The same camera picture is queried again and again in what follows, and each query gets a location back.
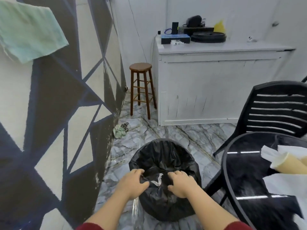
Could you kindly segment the black round disc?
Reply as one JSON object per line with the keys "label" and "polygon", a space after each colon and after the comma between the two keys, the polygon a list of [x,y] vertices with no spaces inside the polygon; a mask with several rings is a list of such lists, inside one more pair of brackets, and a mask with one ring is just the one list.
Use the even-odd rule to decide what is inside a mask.
{"label": "black round disc", "polygon": [[226,41],[226,34],[221,32],[195,32],[191,36],[192,42],[198,43],[223,43]]}

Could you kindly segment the red shirt sleeve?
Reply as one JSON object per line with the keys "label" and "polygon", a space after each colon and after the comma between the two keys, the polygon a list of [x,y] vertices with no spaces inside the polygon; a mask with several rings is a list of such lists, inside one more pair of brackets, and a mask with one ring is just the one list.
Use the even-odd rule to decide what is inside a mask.
{"label": "red shirt sleeve", "polygon": [[78,226],[75,230],[104,230],[101,226],[91,222],[85,222]]}
{"label": "red shirt sleeve", "polygon": [[236,221],[228,224],[224,230],[253,230],[249,225],[241,221]]}

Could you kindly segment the beige paper cup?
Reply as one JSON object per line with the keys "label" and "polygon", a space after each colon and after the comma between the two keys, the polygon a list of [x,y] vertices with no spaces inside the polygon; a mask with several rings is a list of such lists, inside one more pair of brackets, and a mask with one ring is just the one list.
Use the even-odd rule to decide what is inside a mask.
{"label": "beige paper cup", "polygon": [[307,175],[307,166],[290,153],[283,153],[275,157],[270,168],[282,174]]}

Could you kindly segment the black trash bag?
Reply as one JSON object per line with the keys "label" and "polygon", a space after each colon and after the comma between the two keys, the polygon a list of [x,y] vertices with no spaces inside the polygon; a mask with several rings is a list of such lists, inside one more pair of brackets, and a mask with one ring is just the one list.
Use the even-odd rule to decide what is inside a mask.
{"label": "black trash bag", "polygon": [[[129,169],[143,169],[140,182],[150,182],[149,187],[139,196],[139,202],[146,213],[159,221],[178,221],[194,215],[195,212],[186,198],[179,198],[168,191],[173,182],[169,172],[184,171],[192,176],[199,186],[202,185],[198,163],[190,152],[170,139],[155,139],[139,148],[129,162]],[[162,184],[157,181],[162,173]]]}

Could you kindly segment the person's right hand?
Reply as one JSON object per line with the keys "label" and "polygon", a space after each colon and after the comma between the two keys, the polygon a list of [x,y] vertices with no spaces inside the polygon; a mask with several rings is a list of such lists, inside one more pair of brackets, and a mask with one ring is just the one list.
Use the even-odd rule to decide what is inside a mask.
{"label": "person's right hand", "polygon": [[184,171],[169,172],[168,177],[177,188],[177,191],[172,193],[179,198],[189,198],[191,195],[204,192],[195,179]]}

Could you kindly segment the white paper sheet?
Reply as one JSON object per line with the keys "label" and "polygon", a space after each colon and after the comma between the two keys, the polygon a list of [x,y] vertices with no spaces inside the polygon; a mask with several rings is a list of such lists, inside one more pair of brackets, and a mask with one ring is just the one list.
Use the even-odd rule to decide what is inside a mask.
{"label": "white paper sheet", "polygon": [[294,214],[293,221],[299,230],[307,230],[307,175],[273,174],[263,180],[269,193],[296,197],[303,217]]}

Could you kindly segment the light green towel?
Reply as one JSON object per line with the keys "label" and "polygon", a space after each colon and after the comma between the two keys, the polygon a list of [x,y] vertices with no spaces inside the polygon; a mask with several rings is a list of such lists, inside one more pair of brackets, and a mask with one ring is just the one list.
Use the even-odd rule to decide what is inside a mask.
{"label": "light green towel", "polygon": [[50,8],[0,0],[0,45],[9,58],[25,64],[69,42]]}

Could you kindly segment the blue flat box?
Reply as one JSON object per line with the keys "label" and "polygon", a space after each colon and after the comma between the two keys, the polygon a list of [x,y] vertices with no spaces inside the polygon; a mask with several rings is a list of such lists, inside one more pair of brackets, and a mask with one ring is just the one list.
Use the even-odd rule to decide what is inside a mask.
{"label": "blue flat box", "polygon": [[190,36],[187,34],[162,34],[161,44],[171,44],[172,42],[181,42],[183,44],[190,44]]}

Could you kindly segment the person's right forearm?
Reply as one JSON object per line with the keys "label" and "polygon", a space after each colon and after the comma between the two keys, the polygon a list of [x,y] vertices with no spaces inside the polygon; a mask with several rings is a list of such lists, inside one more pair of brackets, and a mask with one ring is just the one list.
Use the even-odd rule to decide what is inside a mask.
{"label": "person's right forearm", "polygon": [[201,188],[188,189],[184,195],[205,230],[225,230],[230,224],[239,222],[236,217],[216,203]]}

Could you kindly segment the person's left forearm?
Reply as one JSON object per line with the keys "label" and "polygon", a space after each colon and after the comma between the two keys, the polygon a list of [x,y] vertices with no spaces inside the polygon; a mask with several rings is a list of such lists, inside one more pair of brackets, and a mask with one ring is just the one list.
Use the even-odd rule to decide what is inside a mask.
{"label": "person's left forearm", "polygon": [[98,224],[104,230],[116,230],[127,202],[124,198],[114,193],[105,205],[85,222]]}

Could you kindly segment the crumpled green cloth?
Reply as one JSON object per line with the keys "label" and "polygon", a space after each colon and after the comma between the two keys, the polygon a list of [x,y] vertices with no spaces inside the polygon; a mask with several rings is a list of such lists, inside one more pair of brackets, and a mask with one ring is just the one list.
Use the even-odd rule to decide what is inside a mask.
{"label": "crumpled green cloth", "polygon": [[127,133],[127,125],[126,124],[121,124],[121,125],[116,125],[113,128],[113,136],[116,139],[119,139],[123,136],[125,136]]}

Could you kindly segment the yellow plastic scoop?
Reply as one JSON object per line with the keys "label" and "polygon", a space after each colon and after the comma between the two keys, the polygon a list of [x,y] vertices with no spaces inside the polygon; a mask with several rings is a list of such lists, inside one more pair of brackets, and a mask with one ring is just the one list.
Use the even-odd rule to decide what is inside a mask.
{"label": "yellow plastic scoop", "polygon": [[223,33],[223,34],[226,33],[223,20],[220,20],[218,23],[216,23],[213,28],[214,28],[213,32]]}

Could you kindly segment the white paper strip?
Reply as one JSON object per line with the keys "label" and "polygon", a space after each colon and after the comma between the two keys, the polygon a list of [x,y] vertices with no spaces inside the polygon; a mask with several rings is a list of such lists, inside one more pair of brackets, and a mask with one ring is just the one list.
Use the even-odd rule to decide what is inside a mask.
{"label": "white paper strip", "polygon": [[158,178],[157,178],[157,181],[151,181],[151,183],[153,183],[157,187],[161,186],[161,184],[162,184],[162,176],[163,176],[163,174],[160,173]]}

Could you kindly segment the black flat box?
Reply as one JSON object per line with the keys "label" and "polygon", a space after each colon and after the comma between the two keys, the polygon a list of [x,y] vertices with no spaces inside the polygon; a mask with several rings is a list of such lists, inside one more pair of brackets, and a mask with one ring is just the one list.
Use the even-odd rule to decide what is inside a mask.
{"label": "black flat box", "polygon": [[194,33],[197,32],[213,32],[214,28],[213,27],[182,27],[181,28],[181,33],[186,34],[188,36],[192,36]]}

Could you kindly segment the person's left hand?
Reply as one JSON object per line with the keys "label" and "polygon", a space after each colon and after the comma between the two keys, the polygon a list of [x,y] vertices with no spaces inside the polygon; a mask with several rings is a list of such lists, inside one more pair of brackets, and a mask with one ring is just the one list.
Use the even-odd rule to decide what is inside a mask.
{"label": "person's left hand", "polygon": [[139,197],[144,191],[139,191],[140,178],[143,175],[143,169],[133,169],[124,175],[117,187],[115,193],[126,201]]}

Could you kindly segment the black slatted plastic chair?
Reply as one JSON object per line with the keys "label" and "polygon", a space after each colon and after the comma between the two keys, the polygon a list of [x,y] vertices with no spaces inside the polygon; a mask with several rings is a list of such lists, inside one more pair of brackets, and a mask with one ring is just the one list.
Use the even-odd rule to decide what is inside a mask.
{"label": "black slatted plastic chair", "polygon": [[256,85],[241,111],[234,133],[213,153],[215,157],[237,136],[275,132],[301,138],[307,134],[307,84],[272,81]]}

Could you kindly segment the white paper napkin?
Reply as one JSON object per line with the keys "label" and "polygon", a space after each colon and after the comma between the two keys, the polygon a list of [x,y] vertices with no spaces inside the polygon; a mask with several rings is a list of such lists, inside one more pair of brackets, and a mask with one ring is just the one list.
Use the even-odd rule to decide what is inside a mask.
{"label": "white paper napkin", "polygon": [[263,146],[261,149],[261,157],[269,162],[273,162],[275,158],[284,153],[290,153],[303,162],[307,166],[307,148],[297,146],[282,146],[278,145],[278,149],[274,150],[267,146]]}

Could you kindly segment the brown wooden stool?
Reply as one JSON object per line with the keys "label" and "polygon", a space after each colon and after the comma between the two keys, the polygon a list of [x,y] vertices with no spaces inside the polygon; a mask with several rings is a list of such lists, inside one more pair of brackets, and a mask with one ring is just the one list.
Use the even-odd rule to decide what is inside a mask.
{"label": "brown wooden stool", "polygon": [[133,103],[138,105],[146,103],[148,120],[151,119],[150,102],[153,100],[154,108],[157,109],[155,90],[152,77],[152,65],[149,63],[134,63],[129,67],[131,71],[130,88],[130,115],[133,116]]}

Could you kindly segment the white wooden counter cabinet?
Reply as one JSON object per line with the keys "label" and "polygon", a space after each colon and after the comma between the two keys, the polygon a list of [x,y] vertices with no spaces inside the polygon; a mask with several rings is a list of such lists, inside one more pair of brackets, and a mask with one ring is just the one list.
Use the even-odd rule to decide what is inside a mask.
{"label": "white wooden counter cabinet", "polygon": [[251,89],[276,81],[295,47],[259,42],[153,47],[158,125],[236,123]]}

